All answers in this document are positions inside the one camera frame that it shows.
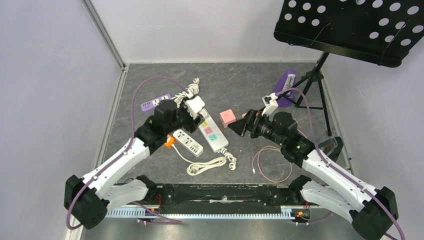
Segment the pink cube socket adapter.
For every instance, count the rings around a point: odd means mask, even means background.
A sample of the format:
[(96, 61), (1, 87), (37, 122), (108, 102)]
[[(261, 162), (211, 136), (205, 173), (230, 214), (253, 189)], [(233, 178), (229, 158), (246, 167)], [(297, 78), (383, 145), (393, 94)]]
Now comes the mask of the pink cube socket adapter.
[(219, 119), (224, 128), (227, 128), (229, 124), (237, 121), (236, 116), (231, 109), (220, 112)]

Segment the long white colourful power strip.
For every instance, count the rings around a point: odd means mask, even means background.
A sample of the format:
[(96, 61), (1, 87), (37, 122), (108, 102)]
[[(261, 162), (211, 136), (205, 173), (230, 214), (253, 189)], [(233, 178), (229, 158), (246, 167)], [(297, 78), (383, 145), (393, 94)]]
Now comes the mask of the long white colourful power strip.
[(198, 126), (200, 133), (214, 153), (222, 153), (223, 149), (229, 145), (229, 141), (205, 108), (199, 113), (203, 117), (203, 121)]

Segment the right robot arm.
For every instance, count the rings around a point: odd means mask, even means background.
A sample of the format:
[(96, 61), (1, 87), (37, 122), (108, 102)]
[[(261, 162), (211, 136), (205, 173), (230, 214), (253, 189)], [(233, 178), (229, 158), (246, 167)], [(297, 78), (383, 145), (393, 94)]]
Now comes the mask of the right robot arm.
[(280, 146), (286, 160), (323, 180), (321, 186), (307, 176), (296, 178), (289, 189), (295, 204), (317, 204), (348, 221), (365, 240), (379, 240), (395, 226), (399, 211), (396, 196), (388, 187), (377, 189), (339, 166), (298, 131), (297, 122), (288, 112), (278, 112), (270, 119), (259, 110), (247, 114), (228, 126), (239, 136), (249, 133)]

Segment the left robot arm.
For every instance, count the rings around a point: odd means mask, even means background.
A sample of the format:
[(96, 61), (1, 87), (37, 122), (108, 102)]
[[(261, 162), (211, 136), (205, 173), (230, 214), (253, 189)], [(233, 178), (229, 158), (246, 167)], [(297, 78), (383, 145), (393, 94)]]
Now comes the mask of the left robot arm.
[(68, 229), (92, 229), (109, 211), (134, 201), (152, 204), (157, 191), (142, 180), (123, 185), (115, 183), (163, 146), (169, 134), (179, 129), (195, 132), (204, 119), (204, 107), (199, 96), (184, 100), (180, 105), (174, 100), (161, 101), (143, 125), (133, 128), (131, 138), (115, 155), (82, 177), (70, 176), (64, 188)]

